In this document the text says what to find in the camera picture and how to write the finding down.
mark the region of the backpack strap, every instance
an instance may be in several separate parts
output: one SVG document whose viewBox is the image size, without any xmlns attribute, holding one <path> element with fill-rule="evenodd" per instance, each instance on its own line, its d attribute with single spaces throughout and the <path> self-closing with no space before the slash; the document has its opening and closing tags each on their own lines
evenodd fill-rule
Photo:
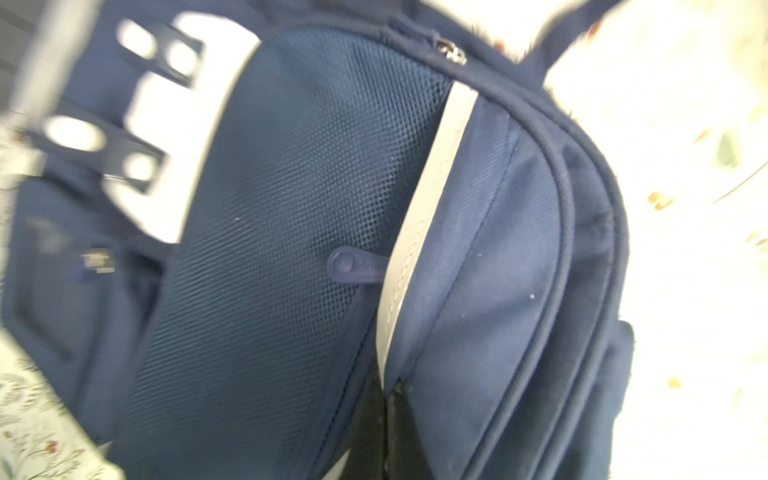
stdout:
<svg viewBox="0 0 768 480">
<path fill-rule="evenodd" d="M 589 0 L 581 7 L 563 14 L 541 42 L 523 59 L 520 66 L 544 84 L 544 77 L 579 35 L 611 10 L 621 0 Z"/>
</svg>

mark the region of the metal zipper slider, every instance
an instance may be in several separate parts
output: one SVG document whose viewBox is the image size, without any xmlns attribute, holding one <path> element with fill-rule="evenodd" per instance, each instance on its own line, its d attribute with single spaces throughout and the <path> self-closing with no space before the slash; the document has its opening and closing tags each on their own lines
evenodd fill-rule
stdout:
<svg viewBox="0 0 768 480">
<path fill-rule="evenodd" d="M 448 60 L 454 63 L 458 63 L 459 65 L 466 65 L 467 63 L 466 53 L 447 38 L 438 38 L 437 51 L 445 55 Z"/>
</svg>

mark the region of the side pocket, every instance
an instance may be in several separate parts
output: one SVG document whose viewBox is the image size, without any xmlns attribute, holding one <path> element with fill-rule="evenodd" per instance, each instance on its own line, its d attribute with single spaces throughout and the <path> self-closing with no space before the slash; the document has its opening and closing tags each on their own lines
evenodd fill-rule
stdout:
<svg viewBox="0 0 768 480">
<path fill-rule="evenodd" d="M 45 179 L 19 189 L 3 326 L 96 442 L 109 437 L 114 385 L 154 301 L 159 267 L 102 230 Z"/>
</svg>

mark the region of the stitching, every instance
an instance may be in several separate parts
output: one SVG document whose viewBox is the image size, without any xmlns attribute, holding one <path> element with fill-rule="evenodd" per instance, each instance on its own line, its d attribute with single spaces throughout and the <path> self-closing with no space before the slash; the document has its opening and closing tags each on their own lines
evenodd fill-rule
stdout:
<svg viewBox="0 0 768 480">
<path fill-rule="evenodd" d="M 510 116 L 508 120 L 508 126 L 507 126 L 507 146 L 509 146 L 511 131 L 512 131 L 512 119 Z M 512 152 L 509 154 L 509 158 L 507 159 L 507 166 L 504 169 L 502 178 L 498 182 L 498 186 L 496 187 L 496 190 L 493 193 L 493 198 L 491 202 L 488 204 L 488 208 L 485 209 L 482 222 L 480 222 L 477 230 L 475 230 L 475 234 L 472 235 L 472 240 L 469 242 L 469 248 L 467 248 L 467 250 L 464 252 L 464 258 L 462 259 L 462 266 L 458 270 L 456 277 L 453 279 L 453 282 L 451 283 L 451 287 L 449 288 L 448 293 L 445 295 L 445 299 L 443 300 L 442 305 L 440 306 L 440 310 L 438 310 L 437 315 L 435 315 L 435 319 L 432 321 L 432 325 L 429 326 L 429 331 L 424 336 L 424 340 L 422 341 L 421 345 L 418 348 L 419 354 L 417 355 L 416 360 L 413 361 L 413 367 L 411 368 L 411 370 L 415 368 L 416 364 L 419 363 L 419 360 L 422 358 L 422 354 L 424 353 L 424 344 L 426 343 L 427 339 L 432 335 L 432 331 L 435 329 L 435 324 L 437 323 L 438 318 L 442 315 L 443 311 L 445 310 L 445 305 L 446 303 L 448 303 L 448 298 L 453 293 L 453 289 L 456 286 L 456 281 L 461 276 L 462 271 L 464 271 L 464 267 L 467 262 L 467 257 L 469 256 L 469 251 L 472 249 L 472 246 L 475 245 L 475 241 L 477 240 L 477 237 L 480 234 L 480 230 L 482 230 L 483 226 L 485 225 L 485 221 L 488 219 L 488 212 L 490 212 L 491 209 L 496 205 L 496 200 L 498 199 L 498 192 L 501 190 L 502 185 L 504 184 L 504 181 L 507 178 L 507 173 L 509 172 L 509 166 L 512 163 L 512 158 L 515 156 L 515 153 L 517 153 L 519 148 L 520 148 L 520 139 L 518 138 L 518 141 L 515 143 L 515 146 L 512 148 Z"/>
<path fill-rule="evenodd" d="M 539 110 L 539 111 L 542 114 L 544 114 L 545 116 L 547 116 L 547 114 L 545 112 L 543 112 L 542 110 Z M 575 140 L 576 144 L 582 149 L 582 151 L 586 154 L 587 158 L 590 160 L 590 162 L 594 166 L 595 173 L 602 180 L 603 185 L 604 185 L 604 189 L 605 189 L 605 193 L 606 193 L 606 197 L 608 199 L 608 202 L 611 204 L 611 209 L 613 211 L 612 220 L 614 222 L 614 245 L 613 245 L 613 250 L 611 252 L 611 261 L 610 261 L 611 275 L 608 277 L 607 282 L 605 284 L 605 290 L 603 291 L 603 295 L 602 295 L 601 300 L 600 300 L 600 308 L 598 310 L 597 320 L 595 321 L 594 328 L 592 330 L 592 334 L 591 334 L 589 343 L 587 344 L 586 350 L 584 351 L 584 355 L 581 357 L 581 361 L 579 362 L 579 370 L 578 370 L 576 376 L 573 379 L 573 383 L 571 384 L 571 388 L 570 388 L 570 390 L 568 392 L 568 395 L 565 397 L 565 400 L 561 404 L 561 408 L 559 409 L 559 417 L 558 417 L 558 419 L 551 425 L 551 437 L 552 437 L 551 441 L 552 442 L 556 442 L 558 440 L 557 439 L 557 437 L 558 437 L 558 432 L 557 432 L 558 428 L 560 428 L 561 431 L 562 431 L 562 429 L 569 428 L 569 426 L 567 424 L 567 422 L 568 422 L 567 416 L 569 415 L 569 412 L 573 411 L 573 405 L 572 405 L 571 400 L 574 398 L 574 396 L 576 396 L 577 399 L 578 399 L 578 395 L 580 394 L 580 391 L 581 391 L 581 394 L 584 395 L 583 390 L 585 388 L 588 388 L 588 386 L 584 386 L 585 385 L 584 376 L 585 375 L 589 375 L 588 372 L 584 372 L 585 368 L 589 367 L 589 362 L 592 362 L 593 364 L 595 362 L 598 362 L 598 365 L 599 365 L 599 361 L 602 358 L 600 356 L 600 354 L 595 353 L 595 352 L 601 352 L 601 350 L 599 348 L 594 348 L 594 346 L 595 346 L 596 343 L 599 343 L 601 341 L 600 338 L 596 339 L 596 337 L 598 337 L 601 334 L 601 332 L 603 333 L 602 340 L 603 341 L 607 341 L 606 335 L 608 335 L 608 333 L 606 333 L 607 332 L 606 329 L 607 329 L 607 324 L 609 322 L 604 320 L 605 312 L 606 312 L 606 305 L 607 305 L 607 300 L 606 299 L 609 298 L 609 290 L 611 289 L 611 287 L 613 286 L 615 288 L 615 281 L 617 279 L 616 266 L 617 266 L 617 258 L 619 257 L 617 255 L 617 249 L 620 247 L 618 239 L 621 237 L 621 226 L 619 226 L 617 224 L 616 208 L 615 208 L 615 206 L 613 204 L 613 201 L 612 201 L 612 198 L 611 198 L 611 192 L 609 191 L 607 185 L 605 184 L 606 177 L 603 175 L 603 172 L 601 172 L 600 166 L 598 166 L 595 163 L 594 157 L 592 155 L 590 155 L 589 150 L 584 146 L 584 144 L 582 144 L 580 142 L 579 139 L 575 138 L 568 131 L 566 131 L 562 127 L 562 125 L 557 124 L 551 118 L 550 118 L 550 120 L 553 123 L 555 123 L 557 126 L 559 126 L 564 133 L 566 133 L 573 140 Z M 588 401 L 588 398 L 584 397 L 583 400 L 586 402 L 586 401 Z M 566 422 L 566 425 L 565 426 L 561 426 L 562 422 Z M 572 423 L 570 425 L 570 428 L 573 428 L 575 430 L 575 424 Z M 564 435 L 561 432 L 559 437 L 562 439 L 563 436 Z M 551 443 L 548 443 L 547 446 L 545 447 L 545 449 L 541 452 L 541 456 L 538 459 L 537 467 L 536 468 L 538 468 L 538 466 L 541 465 L 543 461 L 545 462 L 546 458 L 548 456 L 551 457 L 551 455 L 553 455 L 553 454 L 551 454 L 551 450 L 552 449 L 557 449 L 557 448 L 558 448 L 557 445 L 555 445 L 553 447 L 553 446 L 551 446 Z"/>
<path fill-rule="evenodd" d="M 590 141 L 590 139 L 584 134 L 582 131 L 578 129 L 578 127 L 573 123 L 573 121 L 567 117 L 562 116 L 560 112 L 553 112 L 549 109 L 549 106 L 543 105 L 541 103 L 541 99 L 538 97 L 535 97 L 533 95 L 530 95 L 524 88 L 522 88 L 519 84 L 515 82 L 510 82 L 510 85 L 515 89 L 515 93 L 520 95 L 521 99 L 525 103 L 525 105 L 529 106 L 530 108 L 533 108 L 538 113 L 542 114 L 545 118 L 547 118 L 552 124 L 559 127 L 563 133 L 565 133 L 567 136 L 569 136 L 571 139 L 573 139 L 579 147 L 586 153 L 587 157 L 591 161 L 592 165 L 595 167 L 595 170 L 597 171 L 598 176 L 603 181 L 603 185 L 606 190 L 606 194 L 608 197 L 608 200 L 611 202 L 611 206 L 613 207 L 614 212 L 614 255 L 613 259 L 611 261 L 611 269 L 613 270 L 611 274 L 611 278 L 608 280 L 607 288 L 614 288 L 617 280 L 620 280 L 623 275 L 621 273 L 618 273 L 616 271 L 616 266 L 618 265 L 618 261 L 620 258 L 624 258 L 626 261 L 627 258 L 627 249 L 626 247 L 624 249 L 621 248 L 619 239 L 621 238 L 621 235 L 626 235 L 627 232 L 627 221 L 626 217 L 622 218 L 621 213 L 617 212 L 618 210 L 622 210 L 623 203 L 621 202 L 621 195 L 618 192 L 618 189 L 615 187 L 615 185 L 611 185 L 611 182 L 609 180 L 612 180 L 612 175 L 610 174 L 610 171 L 607 171 L 607 162 L 603 158 L 600 151 L 597 149 L 597 147 L 594 146 L 594 143 Z M 506 103 L 501 103 L 502 106 L 505 107 L 507 111 L 510 112 L 510 115 L 512 115 L 511 109 L 507 108 Z M 525 125 L 522 125 L 524 130 L 530 134 L 530 127 L 527 127 Z M 550 162 L 550 159 L 548 158 L 548 165 L 550 167 L 550 171 L 553 173 L 553 177 L 555 178 L 555 183 L 557 183 L 556 176 L 554 175 L 554 171 L 552 170 L 552 163 Z M 558 189 L 558 196 L 562 198 L 562 191 Z M 604 305 L 601 309 L 601 312 L 599 313 L 599 316 L 603 316 L 604 313 Z M 498 409 L 494 413 L 494 417 L 498 414 Z M 478 449 L 482 448 L 482 444 L 487 442 L 487 435 L 488 430 L 486 429 L 485 432 L 483 432 L 482 438 L 480 440 L 480 443 L 478 444 Z M 470 459 L 467 468 L 462 473 L 462 478 L 466 478 L 466 472 L 470 470 L 470 468 L 475 468 L 477 470 L 477 467 L 473 467 L 472 464 L 476 462 L 475 458 L 477 457 L 478 450 L 475 450 L 475 453 L 472 454 L 472 458 Z"/>
<path fill-rule="evenodd" d="M 510 118 L 513 118 L 513 113 L 511 112 L 511 110 L 507 108 L 507 111 L 509 111 L 509 112 L 510 112 Z M 565 200 L 564 200 L 564 198 L 563 198 L 563 189 L 562 189 L 562 186 L 561 186 L 561 185 L 560 185 L 560 183 L 558 182 L 558 175 L 556 174 L 556 172 L 555 172 L 555 169 L 554 169 L 554 166 L 553 166 L 553 165 L 554 165 L 554 163 L 553 163 L 553 161 L 552 161 L 552 158 L 551 158 L 551 156 L 550 156 L 550 155 L 548 155 L 548 153 L 545 151 L 544 143 L 540 142 L 540 141 L 537 139 L 537 137 L 535 136 L 535 134 L 533 134 L 533 133 L 531 132 L 531 124 L 530 124 L 530 123 L 527 123 L 527 124 L 525 124 L 525 123 L 522 123 L 522 121 L 521 121 L 521 120 L 519 120 L 519 118 L 520 118 L 520 117 L 515 117 L 515 119 L 517 120 L 518 124 L 521 126 L 522 130 L 523 130 L 525 133 L 527 133 L 527 134 L 528 134 L 528 136 L 530 136 L 530 137 L 531 137 L 531 139 L 534 141 L 534 143 L 535 143 L 535 144 L 536 144 L 536 146 L 538 147 L 539 151 L 540 151 L 540 152 L 541 152 L 541 153 L 544 155 L 544 157 L 545 157 L 546 163 L 547 163 L 547 165 L 548 165 L 548 167 L 549 167 L 549 171 L 550 171 L 550 173 L 551 173 L 551 176 L 552 176 L 552 180 L 554 181 L 554 184 L 555 184 L 555 188 L 557 189 L 557 192 L 558 192 L 558 199 L 560 200 L 560 207 L 561 207 L 561 222 L 563 222 L 563 214 L 564 214 L 564 212 L 565 212 L 565 210 L 563 210 L 563 209 L 564 209 L 564 203 L 565 203 Z M 563 267 L 563 265 L 562 265 L 562 264 L 563 264 L 563 260 L 562 260 L 562 259 L 563 259 L 563 249 L 564 249 L 564 248 L 565 248 L 565 246 L 567 245 L 567 244 L 565 243 L 565 236 L 566 236 L 566 231 L 565 231 L 565 230 L 561 230 L 561 235 L 560 235 L 560 245 L 561 245 L 561 247 L 560 247 L 560 251 L 558 252 L 558 260 L 557 260 L 557 262 L 558 262 L 558 263 L 557 263 L 557 265 L 558 265 L 558 266 L 557 266 L 557 268 L 556 268 L 556 271 L 555 271 L 555 280 L 554 280 L 555 282 L 557 282 L 557 278 L 558 278 L 558 276 L 560 276 L 560 275 L 561 275 L 561 270 L 563 270 L 563 269 L 564 269 L 564 267 Z M 568 274 L 567 274 L 567 272 L 566 272 L 566 274 L 564 275 L 564 279 L 562 280 L 562 283 L 563 283 L 563 285 L 562 285 L 562 288 L 563 288 L 563 292 L 564 292 L 564 290 L 565 290 L 565 285 L 566 285 L 566 283 L 567 283 L 567 279 L 568 279 Z M 545 303 L 545 307 L 544 307 L 544 309 L 545 309 L 545 310 L 544 310 L 544 312 L 546 312 L 548 309 L 550 309 L 550 308 L 551 308 L 551 298 L 552 298 L 552 289 L 550 289 L 550 292 L 549 292 L 549 296 L 548 296 L 548 298 L 547 298 L 547 301 L 546 301 L 546 303 Z M 554 315 L 556 315 L 556 313 L 553 313 L 553 320 L 552 320 L 552 324 L 554 324 Z M 541 333 L 540 333 L 540 330 L 541 330 L 541 324 L 539 323 L 539 324 L 536 326 L 535 330 L 534 330 L 534 333 L 533 333 L 533 337 L 531 338 L 531 343 L 529 343 L 529 344 L 528 344 L 528 346 L 527 346 L 527 347 L 526 347 L 526 349 L 525 349 L 525 352 L 523 353 L 523 357 L 522 357 L 522 359 L 521 359 L 521 364 L 520 364 L 521 366 L 523 366 L 523 365 L 524 365 L 525 363 L 527 363 L 527 362 L 531 362 L 531 360 L 530 360 L 530 357 L 531 357 L 531 345 L 532 345 L 532 342 L 534 342 L 534 341 L 536 340 L 537 336 L 540 336 L 540 335 L 541 335 Z M 511 379 L 511 382 L 510 382 L 510 384 L 507 386 L 507 389 L 505 390 L 505 393 L 504 393 L 504 395 L 502 396 L 502 401 L 501 401 L 501 403 L 499 403 L 499 405 L 496 407 L 496 409 L 495 409 L 495 411 L 494 411 L 494 413 L 493 413 L 493 415 L 492 415 L 492 417 L 491 417 L 491 421 L 490 421 L 490 423 L 489 423 L 489 424 L 488 424 L 488 426 L 485 428 L 485 431 L 482 433 L 482 436 L 481 436 L 481 438 L 480 438 L 480 440 L 479 440 L 479 442 L 478 442 L 478 446 L 477 446 L 477 448 L 475 449 L 475 451 L 472 453 L 472 456 L 470 457 L 470 459 L 469 459 L 469 462 L 468 462 L 467 466 L 465 467 L 465 469 L 464 469 L 464 472 L 462 473 L 462 476 L 461 476 L 461 478 L 467 478 L 467 477 L 468 477 L 468 473 L 467 473 L 467 472 L 470 472 L 472 469 L 474 469 L 474 470 L 477 470 L 477 468 L 478 468 L 478 467 L 476 467 L 476 466 L 475 466 L 475 464 L 478 462 L 478 460 L 477 460 L 477 457 L 478 457 L 478 455 L 479 455 L 479 452 L 480 452 L 482 449 L 486 449 L 486 448 L 488 448 L 488 446 L 487 446 L 486 444 L 488 443 L 488 433 L 489 433 L 489 430 L 491 429 L 491 427 L 492 427 L 493 423 L 498 421 L 497 417 L 498 417 L 498 415 L 499 415 L 499 412 L 500 412 L 500 411 L 501 411 L 501 410 L 502 410 L 502 409 L 505 407 L 505 404 L 506 404 L 506 403 L 509 403 L 509 395 L 510 395 L 510 390 L 512 389 L 512 387 L 513 387 L 513 386 L 515 386 L 515 384 L 519 383 L 519 380 L 518 380 L 518 374 L 519 374 L 519 371 L 520 371 L 520 369 L 519 369 L 519 367 L 518 367 L 518 370 L 517 370 L 517 371 L 516 371 L 516 372 L 513 374 L 513 376 L 512 376 L 512 379 Z M 477 476 L 478 476 L 478 473 L 476 472 L 476 473 L 474 474 L 474 477 L 473 477 L 473 478 L 476 478 Z"/>
<path fill-rule="evenodd" d="M 456 148 L 456 154 L 458 154 L 458 149 L 460 147 L 461 147 L 461 140 L 459 140 L 458 147 Z M 452 155 L 451 157 L 446 157 L 446 158 L 444 158 L 442 160 L 442 162 L 440 164 L 440 167 L 438 169 L 438 173 L 437 173 L 437 178 L 438 179 L 442 178 L 443 173 L 445 172 L 445 166 L 449 162 L 449 160 L 451 160 L 451 165 L 453 165 L 455 163 L 455 157 L 456 157 L 456 155 Z M 442 191 L 445 191 L 445 184 L 447 184 L 447 183 L 448 183 L 448 179 L 446 178 L 445 182 L 443 182 L 444 185 L 443 185 Z M 419 226 L 418 226 L 416 232 L 414 233 L 413 241 L 411 242 L 411 246 L 408 249 L 408 255 L 406 256 L 406 261 L 403 263 L 402 269 L 400 270 L 400 278 L 399 278 L 399 280 L 397 282 L 397 286 L 395 287 L 395 292 L 392 295 L 392 301 L 389 303 L 389 312 L 387 313 L 387 317 L 386 317 L 387 329 L 389 329 L 390 326 L 391 326 L 392 313 L 393 313 L 393 311 L 395 309 L 395 302 L 396 302 L 396 300 L 400 300 L 401 297 L 405 295 L 405 292 L 401 291 L 402 290 L 402 281 L 406 277 L 406 271 L 407 271 L 407 269 L 408 269 L 408 267 L 410 265 L 411 257 L 413 257 L 413 254 L 415 253 L 416 244 L 418 243 L 419 238 L 421 238 L 421 236 L 422 236 L 422 231 L 424 229 L 424 223 L 426 222 L 427 213 L 429 212 L 429 210 L 430 209 L 424 209 L 422 211 L 422 216 L 421 216 L 421 219 L 419 220 Z M 387 357 L 389 357 L 389 346 L 392 344 L 392 335 L 388 335 L 388 337 L 389 338 L 387 339 Z"/>
</svg>

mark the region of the gray reflective strip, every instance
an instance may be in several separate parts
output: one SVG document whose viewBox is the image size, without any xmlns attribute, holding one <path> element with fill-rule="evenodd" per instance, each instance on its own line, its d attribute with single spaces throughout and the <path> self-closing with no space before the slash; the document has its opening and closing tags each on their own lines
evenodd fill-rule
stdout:
<svg viewBox="0 0 768 480">
<path fill-rule="evenodd" d="M 411 283 L 413 270 L 435 216 L 438 202 L 451 173 L 458 146 L 475 107 L 478 92 L 458 81 L 453 82 L 451 93 L 438 126 L 437 135 L 427 157 L 416 192 L 408 207 L 406 218 L 397 236 L 395 248 L 389 258 L 384 277 L 379 313 L 376 317 L 376 354 L 379 360 L 382 385 L 389 347 L 395 332 L 402 301 Z"/>
<path fill-rule="evenodd" d="M 341 455 L 339 461 L 336 462 L 333 467 L 331 467 L 331 469 L 328 471 L 328 473 L 325 474 L 322 480 L 339 480 L 339 478 L 341 478 L 341 474 L 344 473 L 344 467 L 346 466 L 346 461 L 348 458 L 349 450 L 344 452 L 344 455 Z"/>
</svg>

